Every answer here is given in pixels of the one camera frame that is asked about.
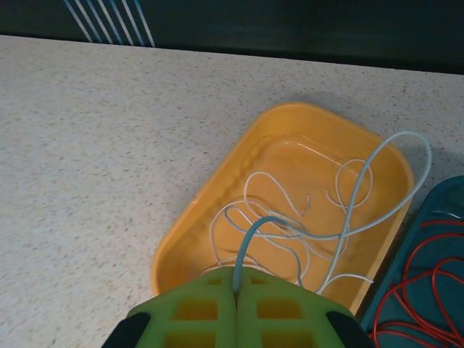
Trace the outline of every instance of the white countertop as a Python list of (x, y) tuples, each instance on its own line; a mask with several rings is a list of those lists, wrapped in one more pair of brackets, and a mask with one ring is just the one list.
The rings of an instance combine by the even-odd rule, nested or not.
[(427, 133), (415, 207), (464, 173), (464, 76), (0, 36), (0, 346), (100, 347), (244, 129), (295, 100)]

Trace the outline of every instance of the white wire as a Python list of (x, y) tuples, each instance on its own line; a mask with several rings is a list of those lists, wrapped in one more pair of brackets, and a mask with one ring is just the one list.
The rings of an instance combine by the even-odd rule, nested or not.
[(297, 214), (298, 216), (300, 216), (301, 218), (303, 218), (309, 208), (310, 208), (310, 195), (307, 194), (306, 195), (306, 207), (304, 209), (304, 212), (301, 214), (298, 209), (295, 207), (295, 205), (293, 204), (293, 202), (291, 201), (290, 197), (289, 197), (289, 194), (287, 194), (287, 191), (283, 188), (283, 186), (281, 185), (281, 183), (279, 183), (271, 174), (269, 173), (266, 173), (266, 172), (263, 172), (263, 171), (259, 171), (259, 172), (255, 172), (253, 174), (251, 174), (248, 179), (246, 180), (246, 183), (245, 183), (245, 186), (244, 186), (244, 200), (245, 200), (245, 204), (246, 204), (246, 207), (257, 217), (257, 218), (260, 218), (260, 216), (258, 214), (256, 214), (254, 212), (254, 210), (248, 205), (248, 200), (247, 200), (247, 191), (248, 191), (248, 185), (249, 185), (249, 182), (251, 181), (251, 179), (253, 179), (253, 177), (255, 177), (256, 175), (265, 175), (267, 176), (269, 179), (271, 179), (276, 185), (277, 187), (279, 187), (279, 189), (282, 191), (283, 195), (285, 196), (287, 202), (290, 204), (290, 207), (291, 209), (295, 212), (295, 214)]
[[(218, 268), (222, 268), (222, 267), (233, 267), (235, 265), (235, 260), (236, 260), (237, 256), (232, 256), (232, 257), (227, 257), (226, 259), (224, 259), (223, 261), (227, 260), (228, 261), (228, 264), (224, 264), (224, 263), (221, 263), (219, 265), (213, 265), (211, 267), (208, 267), (206, 268), (200, 275), (204, 275), (205, 273), (208, 273), (212, 270), (217, 270)], [(247, 267), (252, 267), (252, 268), (256, 268), (258, 270), (261, 270), (263, 272), (266, 272), (268, 274), (271, 274), (272, 276), (275, 276), (278, 278), (278, 275), (276, 275), (274, 272), (272, 272), (271, 270), (269, 270), (268, 268), (264, 267), (263, 265), (259, 264), (258, 261), (256, 261), (255, 259), (253, 259), (252, 257), (248, 257), (248, 256), (245, 256), (245, 259), (248, 258), (248, 259), (251, 259), (252, 262), (244, 262), (244, 265), (246, 265)]]
[[(395, 138), (398, 138), (399, 136), (404, 136), (404, 135), (415, 136), (415, 137), (419, 138), (425, 145), (426, 166), (424, 167), (422, 176), (419, 178), (419, 180), (416, 183), (416, 185), (414, 186), (414, 188), (406, 195), (406, 197), (404, 197), (389, 212), (387, 212), (386, 214), (384, 214), (380, 218), (374, 220), (373, 222), (368, 223), (367, 225), (364, 225), (361, 228), (355, 228), (354, 230), (348, 231), (349, 219), (351, 218), (351, 214), (352, 214), (352, 211), (353, 211), (353, 208), (354, 208), (354, 205), (355, 205), (355, 199), (356, 199), (356, 196), (357, 196), (357, 191), (360, 188), (361, 181), (363, 180), (364, 174), (365, 174), (366, 170), (368, 169), (368, 166), (373, 161), (373, 159), (377, 156), (377, 154), (390, 141), (392, 141)], [(341, 233), (339, 234), (339, 242), (337, 244), (335, 254), (333, 256), (333, 259), (332, 259), (331, 264), (330, 264), (330, 266), (329, 266), (329, 268), (327, 270), (326, 276), (324, 277), (324, 280), (323, 280), (322, 284), (320, 285), (319, 289), (316, 291), (317, 294), (322, 294), (324, 289), (331, 282), (332, 273), (334, 272), (336, 263), (337, 263), (337, 261), (339, 259), (339, 256), (340, 256), (341, 245), (342, 245), (343, 238), (345, 236), (350, 235), (350, 234), (359, 233), (359, 232), (365, 231), (368, 228), (371, 228), (371, 227), (373, 227), (375, 225), (378, 225), (379, 223), (381, 223), (381, 222), (385, 221), (386, 219), (388, 219), (389, 217), (391, 217), (399, 209), (401, 209), (401, 207), (403, 205), (405, 205), (410, 199), (412, 199), (412, 197), (415, 195), (415, 193), (418, 191), (418, 189), (423, 185), (423, 183), (425, 182), (425, 180), (427, 178), (428, 172), (430, 171), (431, 165), (432, 165), (432, 150), (431, 150), (431, 147), (430, 147), (430, 143), (427, 141), (425, 136), (423, 136), (422, 134), (420, 134), (418, 132), (414, 132), (414, 131), (411, 131), (411, 130), (403, 130), (403, 131), (400, 131), (398, 133), (393, 134), (392, 136), (390, 136), (387, 139), (385, 139), (384, 141), (382, 141), (382, 143), (372, 152), (372, 154), (370, 154), (370, 156), (364, 162), (364, 165), (361, 168), (360, 174), (358, 175), (357, 180), (355, 182), (355, 186), (353, 187), (353, 191), (351, 193), (351, 197), (349, 198), (349, 203), (348, 203), (348, 206), (347, 206), (347, 213), (345, 215), (343, 226), (341, 227)]]
[[(232, 207), (234, 206), (235, 204), (238, 204), (238, 203), (245, 203), (244, 200), (238, 200), (238, 201), (234, 201), (232, 203), (229, 203), (227, 204), (226, 206), (224, 206), (223, 208), (221, 208), (219, 210), (219, 212), (217, 212), (216, 216), (214, 216), (214, 218), (212, 219), (211, 223), (210, 223), (210, 230), (209, 230), (209, 236), (210, 236), (210, 243), (212, 245), (212, 250), (213, 250), (213, 255), (215, 257), (215, 260), (216, 260), (216, 263), (218, 264), (220, 262), (220, 258), (218, 256), (218, 251), (216, 250), (216, 246), (215, 246), (215, 240), (214, 240), (214, 224), (217, 220), (217, 218), (219, 217), (219, 215), (222, 213), (222, 212), (225, 212), (229, 207)], [(252, 204), (256, 204), (258, 207), (261, 207), (260, 204), (256, 203), (256, 202), (252, 202)], [(252, 223), (252, 221), (245, 215), (243, 214), (242, 216), (244, 216), (244, 218), (246, 219), (246, 221), (248, 223)], [(264, 239), (266, 239), (267, 241), (269, 241), (272, 245), (274, 245), (275, 247), (278, 247), (280, 249), (283, 249), (283, 250), (286, 250), (287, 252), (290, 252), (294, 257), (295, 257), (295, 260), (297, 262), (297, 283), (302, 286), (302, 276), (304, 276), (310, 266), (310, 251), (308, 250), (308, 245), (305, 241), (301, 240), (300, 237), (298, 236), (283, 236), (283, 235), (278, 235), (278, 234), (267, 234), (267, 235), (264, 235), (263, 233), (261, 233), (260, 231), (257, 231), (257, 234), (256, 236), (262, 236)], [(284, 245), (281, 245), (279, 243), (277, 243), (276, 241), (273, 241), (272, 239), (270, 239), (270, 237), (273, 237), (273, 238), (285, 238), (285, 237), (291, 237), (291, 238), (294, 238), (294, 239), (299, 239), (305, 246), (305, 249), (306, 249), (306, 252), (307, 252), (307, 262), (306, 262), (306, 265), (304, 267), (304, 270), (301, 271), (301, 262), (300, 262), (300, 259), (298, 257), (298, 254), (292, 249), (292, 248), (289, 248), (287, 246), (284, 246)]]
[[(334, 200), (332, 199), (329, 199), (330, 202), (334, 203), (335, 205), (339, 206), (339, 207), (342, 207), (343, 204), (342, 204), (342, 201), (341, 201), (341, 195), (339, 194), (339, 186), (338, 186), (338, 179), (339, 179), (339, 173), (346, 167), (346, 165), (348, 165), (349, 163), (351, 162), (354, 162), (354, 161), (361, 161), (363, 162), (361, 159), (352, 159), (351, 161), (348, 161), (347, 163), (345, 163), (344, 165), (342, 165), (340, 168), (339, 168), (339, 171), (337, 172), (337, 175), (336, 175), (336, 193), (337, 193), (337, 197), (339, 198), (339, 201), (341, 202), (340, 204), (337, 204)], [(236, 207), (235, 204), (238, 204), (238, 203), (245, 203), (246, 206), (248, 207), (249, 211), (252, 212), (257, 218), (259, 218), (260, 216), (252, 209), (252, 207), (250, 206), (250, 204), (253, 204), (255, 205), (256, 207), (258, 207), (259, 209), (263, 210), (264, 212), (268, 213), (269, 215), (274, 215), (274, 216), (277, 216), (277, 217), (280, 217), (280, 218), (283, 218), (284, 220), (287, 220), (287, 221), (290, 221), (292, 223), (295, 223), (296, 225), (299, 225), (301, 230), (302, 231), (306, 231), (306, 228), (303, 224), (301, 224), (299, 221), (295, 220), (295, 219), (292, 219), (286, 215), (283, 215), (279, 212), (276, 212), (274, 210), (269, 210), (269, 209), (266, 209), (265, 207), (263, 207), (261, 204), (259, 204), (258, 202), (255, 202), (255, 201), (252, 201), (252, 200), (249, 200), (247, 199), (248, 195), (247, 195), (247, 190), (248, 190), (248, 187), (249, 187), (249, 182), (251, 181), (251, 179), (256, 176), (256, 175), (265, 175), (267, 176), (268, 178), (270, 178), (278, 187), (279, 189), (283, 192), (283, 195), (286, 197), (286, 200), (287, 202), (289, 203), (290, 207), (292, 208), (292, 210), (300, 217), (304, 217), (306, 214), (307, 214), (307, 211), (309, 210), (309, 201), (310, 201), (310, 197), (309, 195), (307, 195), (307, 205), (306, 205), (306, 208), (305, 208), (305, 211), (303, 213), (300, 213), (298, 212), (298, 210), (296, 209), (295, 205), (293, 204), (293, 202), (291, 201), (290, 197), (289, 197), (289, 194), (287, 193), (287, 191), (285, 190), (285, 188), (277, 181), (277, 179), (275, 179), (271, 174), (269, 173), (266, 173), (266, 172), (263, 172), (263, 171), (259, 171), (259, 172), (255, 172), (255, 173), (252, 173), (248, 179), (246, 180), (246, 183), (244, 185), (244, 199), (243, 200), (238, 200), (238, 201), (234, 201), (232, 203), (229, 203), (227, 204), (226, 206), (224, 206), (217, 214), (216, 216), (212, 219), (212, 222), (210, 223), (210, 230), (209, 230), (209, 235), (210, 235), (210, 243), (212, 245), (212, 249), (213, 249), (213, 254), (215, 256), (215, 260), (216, 260), (216, 265), (219, 265), (221, 264), (221, 262), (223, 260), (220, 260), (219, 257), (218, 257), (218, 253), (217, 253), (217, 250), (216, 250), (216, 247), (215, 247), (215, 242), (214, 242), (214, 236), (213, 236), (213, 227), (214, 227), (214, 224), (215, 224), (215, 221), (217, 220), (217, 218), (219, 217), (219, 215), (224, 212), (225, 214), (225, 217), (226, 219), (228, 220), (228, 222), (235, 228), (237, 229), (238, 231), (241, 231), (242, 233), (246, 233), (247, 230), (246, 229), (243, 229), (243, 228), (240, 228), (239, 226), (237, 226), (237, 224), (235, 224), (232, 219), (229, 218), (228, 214), (227, 214), (227, 211), (228, 209), (232, 208), (232, 209), (235, 209), (235, 210), (238, 210), (240, 215), (243, 217), (243, 219), (245, 219), (245, 221), (247, 221), (250, 225), (252, 224), (252, 221), (248, 218), (248, 216), (244, 213), (244, 211), (239, 208), (239, 207)], [(368, 198), (368, 196), (370, 195), (370, 192), (371, 192), (371, 189), (372, 189), (372, 184), (370, 185), (370, 189), (368, 191), (368, 193), (366, 194), (366, 197), (360, 202), (358, 203), (357, 206), (361, 205), (363, 202), (365, 202), (365, 200)], [(284, 233), (284, 235), (278, 235), (278, 234), (272, 234), (272, 233), (262, 233), (260, 232), (259, 230), (257, 231), (257, 234), (255, 236), (261, 236), (261, 237), (265, 237), (265, 239), (267, 241), (269, 241), (271, 244), (273, 244), (275, 247), (278, 247), (280, 249), (283, 249), (283, 250), (286, 250), (287, 252), (291, 252), (293, 254), (293, 256), (295, 257), (295, 260), (297, 262), (297, 281), (295, 283), (298, 283), (300, 286), (302, 286), (302, 281), (301, 279), (306, 275), (306, 272), (309, 268), (309, 265), (310, 265), (310, 252), (314, 252), (317, 256), (325, 259), (325, 260), (332, 260), (332, 257), (327, 257), (321, 253), (319, 253), (317, 250), (313, 249), (305, 240), (302, 240), (302, 235), (301, 234), (297, 234), (297, 235), (289, 235), (289, 232), (288, 231), (285, 231), (284, 229), (282, 229), (280, 226), (278, 226), (277, 224), (273, 224), (278, 230), (280, 230), (282, 233)], [(307, 262), (306, 262), (306, 265), (304, 267), (304, 270), (300, 273), (299, 270), (301, 270), (301, 260), (299, 259), (299, 256), (298, 254), (291, 248), (288, 248), (287, 246), (283, 246), (281, 244), (279, 244), (277, 241), (273, 241), (273, 240), (270, 240), (269, 238), (275, 238), (275, 239), (300, 239), (300, 241), (304, 244), (304, 247), (305, 247), (305, 250), (306, 250), (306, 253), (307, 253)], [(347, 242), (346, 244), (344, 245), (344, 248), (342, 249), (341, 251), (341, 254), (344, 252), (344, 250), (347, 248), (348, 246), (348, 239), (347, 239)], [(256, 262), (254, 260), (254, 264), (256, 266), (259, 266), (261, 268), (264, 268), (264, 266), (260, 265), (258, 262)]]
[[(406, 196), (404, 197), (404, 199), (399, 203), (397, 204), (393, 209), (391, 209), (390, 211), (388, 211), (385, 215), (379, 217), (378, 219), (372, 221), (371, 223), (367, 224), (367, 225), (364, 225), (364, 226), (361, 226), (359, 228), (355, 228), (355, 229), (352, 229), (350, 230), (350, 227), (349, 227), (349, 220), (351, 218), (351, 214), (352, 214), (352, 211), (354, 208), (356, 207), (359, 207), (361, 204), (365, 203), (368, 199), (368, 197), (370, 196), (371, 194), (371, 191), (372, 191), (372, 188), (373, 188), (373, 180), (374, 180), (374, 177), (373, 177), (373, 173), (372, 173), (372, 169), (370, 168), (370, 163), (372, 162), (373, 158), (390, 142), (392, 141), (393, 139), (399, 137), (399, 136), (403, 136), (403, 135), (410, 135), (410, 136), (416, 136), (418, 138), (420, 138), (424, 144), (425, 144), (425, 149), (426, 149), (426, 166), (424, 168), (424, 171), (422, 173), (422, 176), (420, 177), (419, 181), (417, 182), (417, 184), (415, 185), (415, 187), (411, 190), (411, 192)], [(364, 165), (363, 167), (361, 168), (361, 171), (357, 177), (357, 180), (355, 182), (355, 186), (353, 188), (353, 191), (352, 191), (352, 194), (351, 194), (351, 197), (350, 197), (350, 200), (349, 200), (349, 204), (347, 206), (344, 205), (342, 199), (341, 199), (341, 194), (340, 194), (340, 191), (339, 191), (339, 175), (341, 173), (341, 171), (350, 163), (353, 163), (353, 162), (364, 162)], [(235, 202), (232, 202), (232, 203), (229, 203), (227, 204), (226, 206), (224, 206), (217, 214), (216, 216), (213, 218), (211, 224), (210, 224), (210, 241), (211, 241), (211, 244), (212, 244), (212, 249), (213, 249), (213, 254), (215, 256), (215, 259), (216, 259), (216, 263), (218, 266), (212, 266), (213, 268), (219, 268), (221, 267), (221, 261), (219, 260), (219, 257), (218, 257), (218, 253), (217, 253), (217, 250), (215, 248), (215, 244), (214, 244), (214, 238), (213, 238), (213, 227), (214, 227), (214, 223), (216, 221), (216, 219), (218, 218), (218, 216), (224, 212), (225, 213), (225, 216), (227, 218), (227, 220), (229, 221), (229, 223), (232, 224), (232, 226), (234, 226), (238, 231), (241, 231), (242, 233), (245, 233), (246, 230), (244, 230), (243, 228), (240, 228), (237, 226), (237, 224), (235, 224), (228, 216), (227, 216), (227, 209), (228, 208), (232, 208), (232, 209), (236, 209), (240, 212), (241, 216), (248, 222), (248, 223), (252, 223), (252, 221), (244, 214), (243, 210), (240, 209), (239, 207), (235, 207), (234, 204), (237, 204), (237, 203), (242, 203), (244, 202), (245, 205), (248, 207), (249, 211), (257, 218), (261, 218), (260, 215), (258, 215), (250, 206), (250, 204), (253, 204), (255, 205), (256, 207), (260, 208), (262, 211), (266, 212), (267, 214), (269, 215), (274, 215), (274, 216), (277, 216), (277, 217), (280, 217), (280, 218), (283, 218), (285, 220), (288, 220), (288, 221), (291, 221), (293, 223), (295, 223), (296, 225), (300, 226), (300, 228), (297, 228), (297, 227), (294, 227), (294, 228), (290, 228), (292, 232), (294, 232), (296, 235), (293, 235), (293, 236), (289, 236), (288, 234), (288, 231), (282, 229), (281, 227), (279, 227), (277, 224), (274, 224), (274, 226), (279, 229), (282, 233), (285, 233), (285, 236), (283, 235), (272, 235), (270, 233), (261, 233), (259, 231), (257, 231), (257, 234), (255, 236), (261, 236), (261, 237), (264, 237), (266, 240), (268, 240), (270, 243), (274, 244), (275, 246), (281, 248), (281, 249), (285, 249), (286, 251), (289, 251), (291, 252), (294, 256), (295, 256), (295, 259), (297, 261), (297, 265), (299, 266), (298, 267), (298, 271), (297, 271), (297, 283), (302, 286), (302, 281), (301, 281), (301, 278), (302, 276), (304, 276), (305, 274), (305, 271), (307, 270), (307, 267), (309, 267), (309, 261), (310, 261), (310, 255), (308, 254), (308, 258), (307, 258), (307, 267), (305, 268), (304, 272), (299, 274), (299, 271), (301, 270), (301, 263), (299, 261), (299, 257), (298, 255), (294, 252), (293, 249), (290, 249), (290, 248), (287, 248), (286, 246), (282, 246), (281, 244), (279, 244), (278, 242), (276, 241), (273, 241), (272, 239), (270, 238), (284, 238), (284, 239), (290, 239), (291, 237), (292, 238), (295, 238), (295, 239), (298, 239), (297, 237), (298, 236), (304, 236), (306, 238), (309, 238), (309, 239), (313, 239), (313, 240), (318, 240), (318, 241), (328, 241), (328, 240), (333, 240), (333, 239), (338, 239), (339, 242), (337, 244), (337, 247), (336, 247), (336, 251), (333, 255), (333, 257), (331, 258), (331, 264), (329, 266), (329, 269), (326, 273), (326, 276), (321, 284), (321, 286), (319, 287), (319, 289), (316, 291), (318, 294), (321, 294), (323, 292), (323, 290), (327, 287), (327, 285), (329, 285), (332, 281), (335, 281), (336, 279), (338, 278), (341, 278), (341, 277), (353, 277), (353, 278), (359, 278), (359, 279), (363, 279), (364, 281), (369, 281), (369, 282), (373, 282), (371, 279), (363, 276), (363, 275), (357, 275), (357, 274), (354, 274), (354, 273), (342, 273), (342, 274), (338, 274), (338, 275), (335, 275), (334, 277), (331, 277), (331, 274), (332, 272), (334, 271), (334, 268), (335, 268), (335, 265), (337, 264), (338, 262), (338, 259), (340, 257), (340, 255), (344, 252), (344, 250), (347, 248), (347, 245), (348, 245), (348, 239), (347, 237), (348, 236), (351, 236), (353, 234), (356, 234), (356, 233), (359, 233), (359, 232), (362, 232), (362, 231), (365, 231), (375, 225), (378, 225), (379, 223), (385, 221), (386, 219), (390, 218), (395, 212), (397, 212), (406, 202), (408, 202), (412, 197), (413, 195), (417, 192), (417, 190), (423, 185), (427, 175), (428, 175), (428, 172), (430, 171), (430, 167), (431, 167), (431, 148), (430, 148), (430, 144), (427, 142), (427, 139), (420, 133), (417, 133), (417, 132), (414, 132), (414, 131), (409, 131), (409, 130), (404, 130), (404, 131), (401, 131), (401, 132), (398, 132), (398, 133), (395, 133), (394, 135), (388, 137), (385, 141), (383, 141), (374, 151), (373, 153), (369, 156), (369, 158), (364, 161), (363, 159), (351, 159), (350, 161), (347, 161), (345, 162), (340, 168), (339, 170), (337, 171), (337, 174), (336, 174), (336, 178), (335, 178), (335, 190), (336, 190), (336, 196), (337, 196), (337, 199), (339, 200), (339, 203), (337, 203), (335, 200), (333, 200), (329, 195), (328, 195), (328, 192), (326, 192), (326, 197), (328, 198), (328, 200), (337, 205), (338, 207), (342, 208), (344, 213), (345, 213), (345, 219), (344, 219), (344, 224), (343, 224), (343, 227), (342, 227), (342, 230), (341, 230), (341, 233), (338, 233), (338, 234), (334, 234), (334, 235), (329, 235), (329, 236), (318, 236), (318, 235), (314, 235), (314, 234), (311, 234), (311, 233), (308, 233), (306, 231), (306, 228), (300, 223), (298, 222), (297, 220), (294, 220), (286, 215), (283, 215), (279, 212), (276, 212), (274, 210), (269, 210), (269, 209), (266, 209), (264, 208), (261, 204), (257, 203), (257, 202), (254, 202), (254, 201), (251, 201), (249, 199), (247, 199), (247, 189), (248, 189), (248, 185), (249, 185), (249, 182), (251, 181), (251, 178), (253, 178), (255, 175), (266, 175), (267, 177), (269, 177), (278, 187), (279, 189), (283, 192), (283, 195), (286, 197), (286, 200), (287, 202), (289, 203), (290, 207), (292, 208), (292, 210), (298, 215), (300, 216), (301, 218), (303, 218), (306, 214), (307, 214), (307, 211), (309, 210), (309, 203), (310, 203), (310, 198), (309, 198), (309, 195), (307, 195), (307, 205), (306, 205), (306, 208), (305, 208), (305, 211), (303, 213), (300, 213), (298, 212), (298, 210), (296, 209), (296, 207), (294, 206), (293, 202), (290, 200), (290, 197), (289, 195), (287, 194), (286, 190), (283, 188), (283, 186), (269, 173), (266, 173), (266, 172), (263, 172), (263, 171), (259, 171), (259, 172), (255, 172), (255, 173), (252, 173), (248, 179), (246, 180), (246, 183), (245, 183), (245, 186), (244, 186), (244, 199), (243, 200), (239, 200), (239, 201), (235, 201)], [(364, 174), (366, 171), (369, 171), (369, 174), (370, 174), (370, 184), (369, 184), (369, 189), (368, 189), (368, 192), (366, 194), (366, 196), (364, 197), (364, 199), (362, 199), (360, 202), (358, 202), (357, 204), (355, 204), (355, 199), (356, 199), (356, 196), (357, 196), (357, 192), (360, 188), (360, 184), (362, 182), (362, 179), (364, 177)], [(323, 255), (320, 255), (318, 254), (308, 243), (305, 242), (304, 239), (298, 239), (299, 241), (303, 242), (304, 245), (305, 245), (305, 249), (307, 250), (307, 252), (309, 251), (312, 251), (314, 253), (316, 253), (318, 256), (321, 256), (321, 257), (324, 257)], [(249, 264), (251, 265), (252, 267), (256, 267), (256, 268), (262, 268), (262, 269), (265, 269), (265, 271), (267, 271), (269, 274), (273, 274), (271, 271), (269, 271), (267, 268), (264, 268), (263, 266), (261, 266), (256, 260), (252, 259), (251, 257), (248, 257), (246, 256), (246, 258), (248, 258), (249, 260), (252, 260), (252, 264)]]

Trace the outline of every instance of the dark wall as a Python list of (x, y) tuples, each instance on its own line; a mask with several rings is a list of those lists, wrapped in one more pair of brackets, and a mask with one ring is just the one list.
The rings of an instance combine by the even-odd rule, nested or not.
[(162, 48), (464, 73), (461, 0), (140, 0), (148, 31), (137, 3), (0, 0), (0, 33), (130, 44), (116, 8), (137, 46), (150, 32)]

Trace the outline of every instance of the yellow tray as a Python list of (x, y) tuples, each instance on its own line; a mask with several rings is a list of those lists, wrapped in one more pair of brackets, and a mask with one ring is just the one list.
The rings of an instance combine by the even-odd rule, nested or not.
[[(335, 174), (340, 165), (354, 158), (365, 160), (381, 141), (360, 126), (311, 104), (282, 104), (261, 114), (159, 244), (152, 264), (154, 294), (190, 281), (215, 264), (208, 234), (210, 223), (220, 208), (243, 197), (244, 183), (256, 171), (264, 170), (273, 175), (300, 211), (304, 210), (309, 194), (310, 209), (304, 218), (298, 218), (278, 187), (264, 175), (256, 175), (250, 182), (250, 196), (259, 197), (273, 209), (298, 218), (311, 233), (339, 233), (344, 213), (329, 202), (326, 191), (335, 197)], [(345, 204), (361, 165), (353, 163), (341, 172), (339, 184)], [(351, 228), (365, 225), (388, 212), (413, 187), (410, 166), (392, 145), (380, 152), (371, 168), (373, 189), (368, 200), (354, 209)], [(357, 202), (366, 195), (369, 183), (366, 174)], [(381, 224), (350, 237), (333, 275), (356, 273), (373, 278), (408, 207), (406, 204)], [(214, 231), (220, 258), (234, 255), (244, 235), (223, 215), (217, 219)], [(302, 244), (295, 240), (284, 243), (297, 252), (304, 265), (306, 252)], [(336, 246), (336, 241), (309, 243), (327, 255)], [(280, 277), (295, 281), (296, 262), (289, 252), (263, 238), (254, 238), (248, 254)], [(329, 261), (312, 255), (310, 262), (303, 284), (314, 291), (326, 274)], [(356, 313), (369, 285), (360, 279), (340, 278), (326, 288), (323, 296)]]

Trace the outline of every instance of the green object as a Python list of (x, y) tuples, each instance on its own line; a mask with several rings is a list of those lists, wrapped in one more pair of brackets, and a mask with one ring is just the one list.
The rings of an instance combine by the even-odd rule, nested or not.
[[(252, 268), (243, 269), (236, 298), (232, 272), (214, 270), (133, 308), (103, 348), (371, 347), (362, 331), (353, 341), (358, 325), (340, 304)], [(127, 326), (142, 315), (141, 326)]]

